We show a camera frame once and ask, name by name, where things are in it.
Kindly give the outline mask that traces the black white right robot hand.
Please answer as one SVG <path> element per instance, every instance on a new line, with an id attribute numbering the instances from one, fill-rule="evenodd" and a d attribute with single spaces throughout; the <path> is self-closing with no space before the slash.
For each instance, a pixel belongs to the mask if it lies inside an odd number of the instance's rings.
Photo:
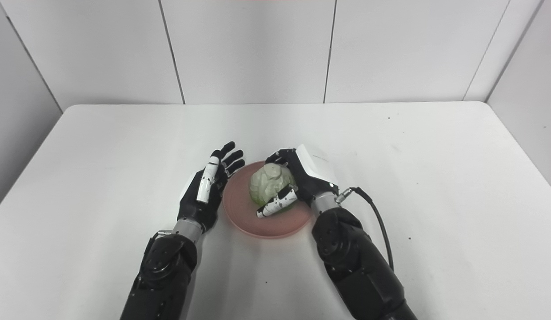
<path id="1" fill-rule="evenodd" d="M 281 148 L 268 156 L 265 164 L 281 164 L 290 170 L 294 183 L 285 186 L 256 211 L 259 218 L 282 212 L 295 202 L 304 202 L 320 216 L 329 209 L 339 208 L 340 191 L 334 169 L 326 154 L 309 144 L 296 148 Z"/>

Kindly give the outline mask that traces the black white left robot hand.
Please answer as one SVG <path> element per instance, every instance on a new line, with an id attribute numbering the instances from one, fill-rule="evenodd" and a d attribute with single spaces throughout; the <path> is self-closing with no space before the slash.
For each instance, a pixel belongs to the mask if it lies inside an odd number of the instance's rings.
<path id="1" fill-rule="evenodd" d="M 202 233 L 215 225 L 227 182 L 245 165 L 244 152 L 235 148 L 235 142 L 230 141 L 214 150 L 205 167 L 194 174 L 180 199 L 179 221 L 196 223 Z"/>

